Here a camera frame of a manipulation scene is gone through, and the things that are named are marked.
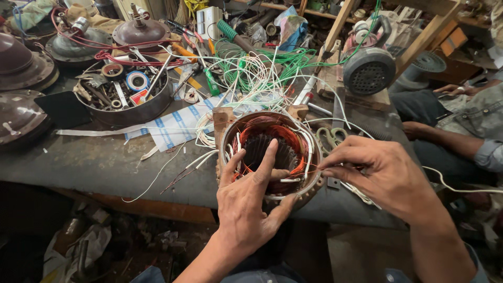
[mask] blue tape roll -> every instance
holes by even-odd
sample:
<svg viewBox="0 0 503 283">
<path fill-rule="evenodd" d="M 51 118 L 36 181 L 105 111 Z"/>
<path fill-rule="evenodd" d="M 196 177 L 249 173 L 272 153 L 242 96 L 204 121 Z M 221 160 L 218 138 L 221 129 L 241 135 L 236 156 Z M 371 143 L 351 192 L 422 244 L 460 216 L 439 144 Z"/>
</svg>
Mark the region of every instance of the blue tape roll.
<svg viewBox="0 0 503 283">
<path fill-rule="evenodd" d="M 134 91 L 142 91 L 150 86 L 150 80 L 144 73 L 140 71 L 132 71 L 127 74 L 126 84 Z"/>
</svg>

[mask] hand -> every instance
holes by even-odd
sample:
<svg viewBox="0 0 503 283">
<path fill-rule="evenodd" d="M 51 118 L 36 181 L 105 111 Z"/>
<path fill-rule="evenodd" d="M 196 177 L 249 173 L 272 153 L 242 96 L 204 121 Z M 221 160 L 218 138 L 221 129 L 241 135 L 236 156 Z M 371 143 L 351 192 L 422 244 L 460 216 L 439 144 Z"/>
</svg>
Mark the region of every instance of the hand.
<svg viewBox="0 0 503 283">
<path fill-rule="evenodd" d="M 236 153 L 222 172 L 217 192 L 220 227 L 215 232 L 223 248 L 243 260 L 269 241 L 290 215 L 298 196 L 286 196 L 269 215 L 262 212 L 262 200 L 269 181 L 286 178 L 288 170 L 273 169 L 278 141 L 273 139 L 257 171 L 232 182 L 237 164 L 246 154 Z"/>
<path fill-rule="evenodd" d="M 461 86 L 457 86 L 457 85 L 446 85 L 443 88 L 439 88 L 439 89 L 434 90 L 433 92 L 441 92 L 441 93 L 449 94 L 451 96 L 456 96 L 456 95 L 460 95 L 460 94 L 465 94 L 465 89 L 464 88 L 462 89 Z"/>
<path fill-rule="evenodd" d="M 365 174 L 341 163 L 364 164 Z M 391 214 L 411 225 L 428 225 L 444 209 L 419 167 L 392 141 L 351 135 L 320 164 L 323 176 L 357 187 Z"/>
<path fill-rule="evenodd" d="M 403 131 L 407 136 L 408 140 L 416 140 L 418 138 L 423 138 L 425 132 L 432 128 L 426 124 L 418 123 L 418 122 L 403 122 Z"/>
</svg>

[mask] gray workbench surface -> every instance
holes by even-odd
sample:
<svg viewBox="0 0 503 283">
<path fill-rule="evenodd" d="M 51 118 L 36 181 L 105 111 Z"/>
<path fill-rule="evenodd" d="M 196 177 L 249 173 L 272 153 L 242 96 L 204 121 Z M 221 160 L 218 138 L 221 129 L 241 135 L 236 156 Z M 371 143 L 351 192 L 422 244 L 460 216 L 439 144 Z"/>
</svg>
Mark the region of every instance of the gray workbench surface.
<svg viewBox="0 0 503 283">
<path fill-rule="evenodd" d="M 75 73 L 61 73 L 63 75 L 55 86 L 44 93 L 71 90 L 74 85 L 71 76 Z M 297 82 L 297 92 L 304 84 L 303 80 Z M 326 109 L 332 108 L 332 102 L 320 98 L 314 101 Z M 186 102 L 174 101 L 166 113 L 188 105 Z M 346 108 L 348 118 L 365 121 L 376 129 L 391 133 L 393 140 L 402 143 L 417 161 L 396 117 L 391 120 L 390 126 L 385 128 L 388 113 L 349 104 L 346 104 Z M 99 128 L 95 123 L 91 123 L 76 129 L 101 130 Z M 136 198 L 147 189 L 161 167 L 176 152 L 157 152 L 140 162 L 140 157 L 155 146 L 151 136 L 147 134 L 133 138 L 126 145 L 123 145 L 124 142 L 124 135 L 61 136 L 52 131 L 40 137 L 29 148 L 0 153 L 0 180 Z M 192 160 L 208 152 L 207 148 L 196 146 L 194 141 L 187 142 L 185 147 L 186 153 L 182 150 L 165 167 L 142 198 L 217 208 L 216 155 L 199 170 L 178 182 L 172 190 L 159 194 Z M 345 189 L 337 191 L 322 188 L 305 207 L 296 211 L 293 217 L 337 224 L 405 229 L 401 220 L 386 211 L 363 203 L 355 194 Z"/>
</svg>

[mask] orange handle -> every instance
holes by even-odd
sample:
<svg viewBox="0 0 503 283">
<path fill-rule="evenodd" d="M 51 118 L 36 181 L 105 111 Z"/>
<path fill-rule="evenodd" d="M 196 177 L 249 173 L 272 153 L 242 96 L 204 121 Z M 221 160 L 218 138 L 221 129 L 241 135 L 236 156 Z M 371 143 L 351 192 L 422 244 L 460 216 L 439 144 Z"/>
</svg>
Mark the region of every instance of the orange handle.
<svg viewBox="0 0 503 283">
<path fill-rule="evenodd" d="M 186 57 L 197 57 L 195 54 L 190 53 L 188 50 L 186 50 L 185 48 L 179 46 L 176 43 L 173 43 L 171 46 L 172 46 L 172 48 L 173 48 L 174 51 L 177 51 L 178 53 L 180 53 L 183 56 L 186 56 Z M 192 64 L 197 63 L 197 58 L 188 58 L 188 59 L 192 62 Z"/>
<path fill-rule="evenodd" d="M 208 46 L 210 47 L 211 55 L 215 56 L 215 45 L 213 45 L 211 38 L 208 38 Z"/>
</svg>

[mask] workbench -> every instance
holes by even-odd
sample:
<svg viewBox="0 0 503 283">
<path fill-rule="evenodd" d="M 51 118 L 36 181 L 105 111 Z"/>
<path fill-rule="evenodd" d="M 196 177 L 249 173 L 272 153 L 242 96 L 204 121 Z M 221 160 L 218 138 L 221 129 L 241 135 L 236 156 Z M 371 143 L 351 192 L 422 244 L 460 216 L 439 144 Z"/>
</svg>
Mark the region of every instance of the workbench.
<svg viewBox="0 0 503 283">
<path fill-rule="evenodd" d="M 43 93 L 71 90 L 76 82 L 74 77 L 81 74 L 81 71 L 62 69 L 60 73 L 56 84 Z M 202 75 L 196 77 L 196 80 L 200 80 L 204 85 L 205 79 Z M 298 94 L 304 85 L 305 81 L 298 79 L 294 84 L 295 94 Z M 333 109 L 333 101 L 324 100 L 317 95 L 311 102 L 330 111 Z M 184 101 L 173 101 L 163 115 L 189 105 Z M 396 113 L 393 106 L 391 109 L 391 112 Z M 397 115 L 389 113 L 346 104 L 348 118 L 364 121 L 377 130 L 390 133 L 393 140 L 401 143 L 418 163 L 401 129 L 400 120 Z M 191 161 L 208 152 L 207 148 L 196 146 L 194 140 L 185 144 L 186 150 L 182 150 L 165 167 L 141 199 L 125 203 L 120 197 L 136 198 L 143 193 L 176 151 L 157 152 L 140 161 L 140 157 L 155 146 L 149 134 L 133 138 L 124 145 L 123 134 L 104 137 L 68 136 L 57 135 L 55 129 L 50 129 L 30 147 L 0 153 L 0 180 L 48 187 L 76 199 L 95 201 L 129 213 L 193 222 L 215 222 L 211 211 L 215 213 L 218 208 L 216 155 L 199 170 L 178 182 L 174 188 L 159 194 Z M 93 122 L 75 129 L 110 128 Z M 406 229 L 402 220 L 363 203 L 348 190 L 327 189 L 326 186 L 320 189 L 306 206 L 294 212 L 292 217 L 335 224 Z"/>
</svg>

